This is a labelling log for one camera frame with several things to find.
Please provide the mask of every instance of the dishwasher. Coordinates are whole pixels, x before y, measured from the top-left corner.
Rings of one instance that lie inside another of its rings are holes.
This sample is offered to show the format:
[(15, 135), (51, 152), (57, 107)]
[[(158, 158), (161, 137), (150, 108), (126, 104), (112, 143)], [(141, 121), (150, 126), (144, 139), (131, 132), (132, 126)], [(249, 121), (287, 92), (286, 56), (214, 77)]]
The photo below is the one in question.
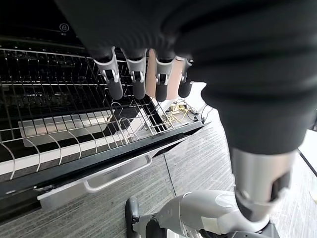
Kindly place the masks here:
[(98, 193), (203, 127), (171, 122), (168, 102), (136, 99), (117, 48), (114, 100), (55, 3), (35, 2), (1, 3), (0, 223)]

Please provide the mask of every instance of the wire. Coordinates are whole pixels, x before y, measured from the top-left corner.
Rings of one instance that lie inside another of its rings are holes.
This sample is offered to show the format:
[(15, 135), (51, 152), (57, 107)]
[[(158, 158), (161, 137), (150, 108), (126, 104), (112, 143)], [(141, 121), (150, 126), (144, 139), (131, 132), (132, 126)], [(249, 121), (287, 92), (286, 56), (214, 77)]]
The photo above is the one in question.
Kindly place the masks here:
[(207, 113), (207, 116), (206, 116), (206, 118), (205, 118), (205, 121), (206, 121), (207, 118), (208, 118), (208, 114), (209, 114), (212, 110), (213, 110), (213, 108)]
[(192, 120), (192, 121), (198, 121), (198, 119), (197, 119), (196, 117), (194, 117), (194, 118), (196, 118), (196, 119), (191, 119), (190, 116), (189, 116), (189, 114), (187, 114), (187, 116), (188, 116), (188, 118), (189, 118), (190, 120)]
[(204, 106), (204, 108), (203, 108), (203, 110), (202, 110), (202, 117), (203, 117), (203, 113), (204, 113), (204, 110), (205, 110), (205, 108), (207, 107), (208, 105), (206, 104), (206, 106)]
[[(186, 107), (181, 107), (181, 106), (180, 106), (180, 102), (183, 102)], [(190, 116), (188, 115), (188, 113), (192, 113), (192, 114), (194, 114), (194, 115), (198, 115), (198, 113), (197, 113), (197, 110), (196, 110), (195, 108), (191, 107), (185, 100), (183, 100), (183, 99), (178, 99), (178, 100), (176, 100), (176, 102), (174, 102), (174, 103), (176, 104), (176, 106), (173, 108), (173, 110), (170, 111), (170, 112), (171, 112), (170, 115), (166, 115), (167, 117), (166, 117), (166, 119), (164, 120), (164, 122), (171, 122), (171, 123), (173, 123), (173, 122), (178, 121), (179, 123), (181, 123), (181, 122), (183, 121), (183, 119), (185, 118), (186, 115), (187, 115), (187, 117), (188, 117), (190, 120), (192, 120), (192, 121), (198, 121), (197, 118), (192, 119), (192, 118), (190, 118)], [(178, 119), (177, 117), (175, 117), (175, 116), (173, 115), (173, 113), (174, 113), (174, 112), (177, 112), (177, 111), (179, 111), (180, 113), (184, 113), (184, 115), (183, 115), (183, 117), (182, 117), (181, 119)]]

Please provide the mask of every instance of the white surface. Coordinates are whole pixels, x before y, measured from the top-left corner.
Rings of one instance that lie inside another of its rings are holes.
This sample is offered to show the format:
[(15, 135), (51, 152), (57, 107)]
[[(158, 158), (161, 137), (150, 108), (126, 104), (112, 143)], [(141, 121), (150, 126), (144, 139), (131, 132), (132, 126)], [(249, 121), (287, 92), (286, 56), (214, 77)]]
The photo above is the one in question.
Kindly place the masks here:
[(317, 132), (307, 130), (304, 141), (298, 148), (315, 171), (317, 171)]

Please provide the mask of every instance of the dishwasher handle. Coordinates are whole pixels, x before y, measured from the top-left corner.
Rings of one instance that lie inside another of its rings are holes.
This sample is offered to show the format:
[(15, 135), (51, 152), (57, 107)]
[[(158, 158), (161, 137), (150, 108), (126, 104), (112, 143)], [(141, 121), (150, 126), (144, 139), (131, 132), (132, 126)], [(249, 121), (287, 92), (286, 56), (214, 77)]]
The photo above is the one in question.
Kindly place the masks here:
[[(137, 171), (139, 171), (139, 170), (141, 170), (141, 169), (144, 169), (145, 167), (149, 166), (149, 165), (152, 163), (152, 158), (151, 158), (149, 155), (146, 155), (145, 158), (146, 158), (146, 160), (147, 160), (147, 162), (146, 162), (145, 165), (142, 165), (142, 166), (140, 166), (140, 167), (137, 167), (137, 168), (135, 168), (134, 170), (132, 170), (132, 171), (126, 173), (126, 174), (123, 174), (123, 175), (121, 175), (121, 176), (119, 176), (119, 177), (117, 177), (117, 178), (114, 178), (114, 179), (112, 179), (112, 180), (110, 180), (110, 181), (107, 181), (106, 183), (104, 183), (104, 184), (102, 184), (102, 185), (100, 185), (100, 186), (98, 186), (98, 187), (91, 187), (91, 186), (89, 185), (88, 179), (85, 180), (85, 181), (83, 182), (83, 184), (84, 184), (84, 187), (85, 187), (85, 189), (86, 189), (86, 192), (88, 192), (88, 193), (100, 192), (101, 190), (105, 189), (105, 188), (108, 187), (109, 185), (111, 185), (111, 184), (113, 184), (113, 183), (115, 183), (115, 182), (118, 182), (119, 180), (124, 179), (125, 177), (128, 177), (128, 176), (130, 176), (131, 174), (134, 174), (135, 172), (137, 172)], [(138, 157), (135, 157), (135, 158), (133, 158), (133, 159), (131, 159), (131, 160), (128, 160), (128, 161), (119, 163), (119, 164), (117, 165), (117, 167), (121, 167), (121, 166), (127, 165), (127, 164), (129, 164), (129, 163), (133, 163), (134, 160), (136, 160), (136, 159), (138, 159)]]

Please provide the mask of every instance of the power cord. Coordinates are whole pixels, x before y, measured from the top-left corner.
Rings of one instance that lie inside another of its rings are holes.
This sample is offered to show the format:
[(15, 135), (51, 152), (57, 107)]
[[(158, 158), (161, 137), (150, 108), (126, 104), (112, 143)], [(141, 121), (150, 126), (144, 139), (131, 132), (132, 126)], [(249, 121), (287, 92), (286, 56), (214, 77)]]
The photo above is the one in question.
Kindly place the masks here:
[(213, 110), (213, 108), (211, 108), (211, 110), (207, 113), (207, 116), (206, 117), (203, 117), (203, 113), (204, 113), (204, 110), (205, 110), (205, 108), (207, 107), (208, 105), (206, 104), (206, 106), (203, 108), (203, 110), (202, 110), (202, 124), (205, 124), (205, 122), (206, 122), (206, 120), (207, 120), (207, 118), (208, 118), (208, 115), (209, 115), (209, 113)]

